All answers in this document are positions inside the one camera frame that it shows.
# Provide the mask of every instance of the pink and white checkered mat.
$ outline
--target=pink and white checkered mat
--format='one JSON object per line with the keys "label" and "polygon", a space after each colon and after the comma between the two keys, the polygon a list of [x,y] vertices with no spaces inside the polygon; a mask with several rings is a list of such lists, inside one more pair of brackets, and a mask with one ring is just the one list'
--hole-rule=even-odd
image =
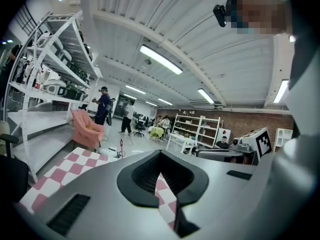
{"label": "pink and white checkered mat", "polygon": [[[94,167],[117,160],[114,157],[77,147],[40,178],[24,195],[20,203],[33,214],[48,197],[79,175]],[[161,174],[156,182],[155,195],[159,198],[159,212],[161,216],[173,228],[177,199]]]}

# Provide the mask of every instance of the white floor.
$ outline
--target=white floor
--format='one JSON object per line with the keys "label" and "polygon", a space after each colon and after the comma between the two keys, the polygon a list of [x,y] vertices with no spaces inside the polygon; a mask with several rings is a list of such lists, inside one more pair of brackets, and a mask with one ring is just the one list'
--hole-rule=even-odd
{"label": "white floor", "polygon": [[[104,124],[105,128],[105,136],[103,141],[101,141],[102,148],[113,148],[117,151],[121,150],[120,140],[123,141],[123,154],[128,156],[133,156],[136,154],[140,154],[147,151],[153,150],[164,150],[167,146],[167,141],[159,142],[155,140],[155,138],[150,139],[150,135],[146,130],[142,131],[144,136],[140,137],[139,135],[130,135],[128,133],[125,134],[119,133],[121,131],[122,121],[119,119],[112,119],[112,126],[108,124]],[[75,147],[81,147],[84,149],[88,149],[85,146],[81,146],[76,144]],[[49,171],[58,161],[63,159],[67,154],[69,154],[72,150],[74,150],[74,142],[71,141],[68,145],[66,145],[63,149],[61,149],[52,159],[50,159],[37,173],[38,178],[41,178],[47,171]]]}

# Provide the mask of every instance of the green tablecloth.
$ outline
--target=green tablecloth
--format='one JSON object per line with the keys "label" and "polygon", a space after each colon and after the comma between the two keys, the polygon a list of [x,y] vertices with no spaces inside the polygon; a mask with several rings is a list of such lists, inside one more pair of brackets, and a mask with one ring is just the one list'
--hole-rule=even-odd
{"label": "green tablecloth", "polygon": [[153,127],[151,132],[150,132],[150,138],[151,137],[158,137],[160,138],[164,134],[164,129],[160,127]]}

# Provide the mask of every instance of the brick wall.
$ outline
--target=brick wall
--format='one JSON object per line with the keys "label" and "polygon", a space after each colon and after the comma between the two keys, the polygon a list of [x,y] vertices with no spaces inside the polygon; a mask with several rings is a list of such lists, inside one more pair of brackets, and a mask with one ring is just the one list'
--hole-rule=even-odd
{"label": "brick wall", "polygon": [[[183,110],[175,109],[158,109],[157,116],[161,115],[162,117],[168,115],[169,117],[176,117],[176,114],[183,115]],[[242,112],[228,112],[228,111],[203,111],[203,110],[194,110],[194,117],[205,116],[210,119],[218,119],[220,117],[223,120],[223,128],[231,130],[230,141],[235,137],[241,137],[248,133],[251,130],[257,130],[264,127],[267,127],[269,137],[271,140],[271,147],[274,146],[274,141],[276,137],[277,128],[284,129],[293,129],[294,120],[291,115],[283,114],[266,114],[266,113],[242,113]]]}

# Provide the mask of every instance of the pink armchair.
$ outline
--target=pink armchair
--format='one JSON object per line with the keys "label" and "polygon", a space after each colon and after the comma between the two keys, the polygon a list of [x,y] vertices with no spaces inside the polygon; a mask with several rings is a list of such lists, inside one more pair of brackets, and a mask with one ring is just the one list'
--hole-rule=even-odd
{"label": "pink armchair", "polygon": [[[84,109],[72,110],[71,112],[74,122],[72,140],[96,151],[98,144],[104,138],[104,126],[93,122]],[[86,126],[91,126],[94,130],[90,130]]]}

